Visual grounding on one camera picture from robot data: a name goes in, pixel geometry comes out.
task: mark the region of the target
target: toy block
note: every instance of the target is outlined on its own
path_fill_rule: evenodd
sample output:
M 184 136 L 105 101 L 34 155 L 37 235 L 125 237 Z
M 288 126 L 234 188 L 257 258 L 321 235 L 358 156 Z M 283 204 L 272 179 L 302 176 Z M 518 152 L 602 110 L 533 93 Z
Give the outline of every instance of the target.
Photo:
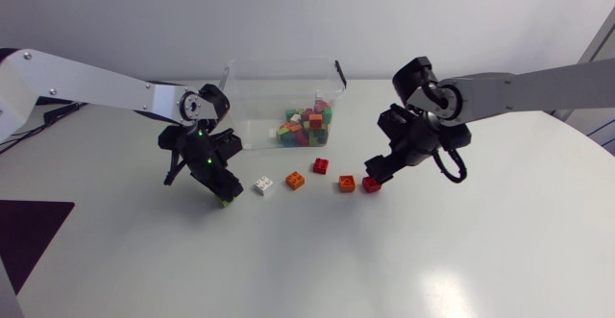
M 323 127 L 323 115 L 311 114 L 309 116 L 309 127 L 313 130 L 318 130 Z
M 320 111 L 318 111 L 318 112 L 322 112 L 322 110 L 323 110 L 325 107 L 328 107 L 328 106 L 329 106 L 329 105 L 328 105 L 328 104 L 327 104 L 327 102 L 325 102 L 325 101 L 316 101 L 316 102 L 314 103 L 314 110 L 319 109 Z
M 298 124 L 301 122 L 301 115 L 300 114 L 294 114 L 290 117 L 290 122 L 293 124 Z
M 297 132 L 297 131 L 299 131 L 301 129 L 302 129 L 301 125 L 292 125 L 292 126 L 288 127 L 288 130 L 290 130 L 291 132 Z
M 323 108 L 323 121 L 326 124 L 330 124 L 331 123 L 332 115 L 333 115 L 333 112 L 331 110 L 331 107 L 324 107 Z
M 234 202 L 234 198 L 230 202 L 227 202 L 227 201 L 222 200 L 222 198 L 218 197 L 217 195 L 214 195 L 214 196 L 215 196 L 215 200 L 218 201 L 218 203 L 220 204 L 222 208 L 225 208 L 229 206 L 232 202 Z
M 297 111 L 296 110 L 287 110 L 286 111 L 286 121 L 290 120 L 290 118 L 292 117 L 292 115 L 296 114 Z
M 363 188 L 365 188 L 367 193 L 374 193 L 381 190 L 382 185 L 378 184 L 376 180 L 371 177 L 365 177 L 363 178 Z
M 312 114 L 314 114 L 314 110 L 312 108 L 308 108 L 301 114 L 301 119 L 304 121 L 309 121 L 309 116 Z
M 318 146 L 318 137 L 313 133 L 309 133 L 309 146 Z
M 287 134 L 288 132 L 290 132 L 290 130 L 288 130 L 287 128 L 282 128 L 276 131 L 276 138 L 278 139 L 278 142 L 282 142 L 282 136 Z
M 295 146 L 296 136 L 292 132 L 288 132 L 282 135 L 282 143 L 285 147 Z
M 314 173 L 327 174 L 327 168 L 329 167 L 329 161 L 327 159 L 316 159 L 314 163 Z
M 286 183 L 294 190 L 304 185 L 304 183 L 306 183 L 306 178 L 297 172 L 293 172 L 286 177 Z
M 308 146 L 309 145 L 309 139 L 308 139 L 308 137 L 306 136 L 306 133 L 303 130 L 298 131 L 296 133 L 296 136 L 297 136 L 297 144 L 299 144 L 300 146 Z
M 339 177 L 339 190 L 342 192 L 352 192 L 355 190 L 355 178 L 352 175 L 342 175 Z
M 263 196 L 268 196 L 273 191 L 273 182 L 269 178 L 263 176 L 254 183 L 257 191 Z

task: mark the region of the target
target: orange block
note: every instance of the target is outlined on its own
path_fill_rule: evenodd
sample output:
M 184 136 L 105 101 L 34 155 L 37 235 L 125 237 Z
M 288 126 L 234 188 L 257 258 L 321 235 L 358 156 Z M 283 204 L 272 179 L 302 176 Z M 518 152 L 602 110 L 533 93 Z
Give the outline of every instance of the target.
M 297 189 L 304 185 L 304 183 L 306 183 L 306 178 L 297 172 L 294 172 L 286 177 L 286 184 L 288 184 L 292 189 Z
M 323 115 L 322 114 L 310 114 L 309 115 L 309 127 L 313 130 L 320 130 L 323 127 Z
M 339 177 L 339 190 L 342 192 L 352 192 L 355 190 L 355 178 L 352 175 L 342 175 Z
M 292 126 L 288 127 L 288 130 L 290 130 L 291 132 L 297 132 L 297 131 L 299 131 L 301 129 L 302 129 L 301 125 L 292 125 Z

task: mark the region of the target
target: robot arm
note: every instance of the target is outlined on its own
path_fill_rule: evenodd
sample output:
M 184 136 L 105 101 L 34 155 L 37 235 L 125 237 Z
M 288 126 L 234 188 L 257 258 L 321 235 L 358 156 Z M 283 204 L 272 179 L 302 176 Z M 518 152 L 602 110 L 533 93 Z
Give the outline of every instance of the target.
M 520 75 L 482 73 L 438 82 L 426 57 L 414 59 L 393 77 L 404 107 L 392 105 L 379 126 L 390 138 L 391 155 L 365 162 L 378 183 L 405 166 L 433 156 L 455 183 L 467 176 L 456 149 L 470 144 L 466 123 L 510 111 L 605 108 L 615 106 L 615 59 L 592 61 Z M 459 168 L 454 176 L 438 149 Z
M 216 86 L 144 82 L 39 51 L 0 49 L 0 141 L 25 124 L 38 97 L 135 110 L 173 123 L 159 138 L 159 146 L 173 154 L 165 184 L 187 165 L 223 201 L 243 190 L 225 169 L 227 159 L 241 150 L 240 139 L 233 130 L 209 135 L 230 107 Z

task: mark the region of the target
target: plastic container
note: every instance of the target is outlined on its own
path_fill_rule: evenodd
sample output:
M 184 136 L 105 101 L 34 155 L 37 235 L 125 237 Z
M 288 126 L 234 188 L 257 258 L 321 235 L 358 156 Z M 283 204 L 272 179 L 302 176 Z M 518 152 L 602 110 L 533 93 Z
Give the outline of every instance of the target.
M 324 146 L 346 80 L 331 58 L 230 61 L 220 88 L 244 149 Z

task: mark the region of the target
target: white block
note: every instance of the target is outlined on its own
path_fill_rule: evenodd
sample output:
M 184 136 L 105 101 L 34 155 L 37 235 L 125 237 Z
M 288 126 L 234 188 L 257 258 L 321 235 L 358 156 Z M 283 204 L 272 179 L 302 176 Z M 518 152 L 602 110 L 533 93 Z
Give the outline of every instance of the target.
M 301 122 L 301 115 L 300 114 L 292 115 L 292 117 L 290 118 L 290 122 L 296 123 L 296 124 Z
M 273 191 L 273 182 L 265 176 L 258 179 L 255 182 L 254 186 L 257 188 L 257 191 L 263 196 L 268 196 Z

